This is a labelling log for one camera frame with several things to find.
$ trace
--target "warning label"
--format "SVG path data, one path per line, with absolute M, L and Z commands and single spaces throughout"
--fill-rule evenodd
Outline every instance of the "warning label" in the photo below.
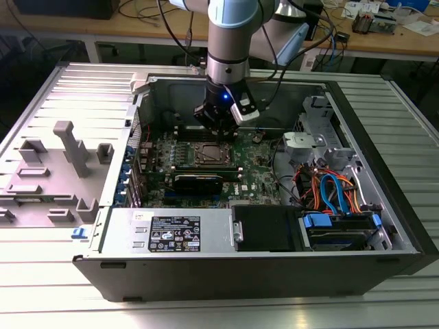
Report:
M 199 252 L 200 217 L 152 217 L 151 252 Z

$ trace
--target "ribbed aluminum table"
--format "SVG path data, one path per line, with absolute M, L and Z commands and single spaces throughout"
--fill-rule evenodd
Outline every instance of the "ribbed aluminum table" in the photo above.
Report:
M 26 137 L 51 137 L 72 120 L 87 147 L 116 141 L 132 103 L 134 72 L 181 67 L 70 64 L 57 67 L 0 145 L 0 188 Z M 252 74 L 266 74 L 253 71 Z M 322 73 L 287 74 L 310 80 Z M 338 82 L 397 182 L 439 246 L 439 135 L 392 82 L 324 74 Z M 111 303 L 71 264 L 85 243 L 70 228 L 0 229 L 0 328 L 439 328 L 439 263 L 395 277 L 361 297 L 209 302 Z

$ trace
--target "blue box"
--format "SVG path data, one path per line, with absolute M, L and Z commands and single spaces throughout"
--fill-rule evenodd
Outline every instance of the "blue box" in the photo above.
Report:
M 387 0 L 387 3 L 391 7 L 396 7 L 398 3 L 402 4 L 402 6 L 413 7 L 420 12 L 424 12 L 427 9 L 430 0 Z

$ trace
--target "black box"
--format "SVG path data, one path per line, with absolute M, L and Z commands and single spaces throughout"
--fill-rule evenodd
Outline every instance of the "black box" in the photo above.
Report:
M 110 19 L 120 0 L 14 0 L 24 15 Z

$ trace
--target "circuit board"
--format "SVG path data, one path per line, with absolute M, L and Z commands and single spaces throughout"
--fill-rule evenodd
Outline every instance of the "circuit board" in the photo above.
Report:
M 280 204 L 278 185 L 270 171 L 270 140 L 255 136 L 256 131 L 243 131 L 233 142 L 217 144 L 177 141 L 169 132 L 152 134 L 154 155 L 144 171 L 148 192 L 143 206 L 230 208 L 237 204 Z M 190 168 L 197 174 L 200 169 L 206 175 L 224 178 L 221 193 L 207 198 L 176 197 L 169 202 L 165 196 L 172 192 L 168 183 L 175 177 L 176 168 L 183 173 Z

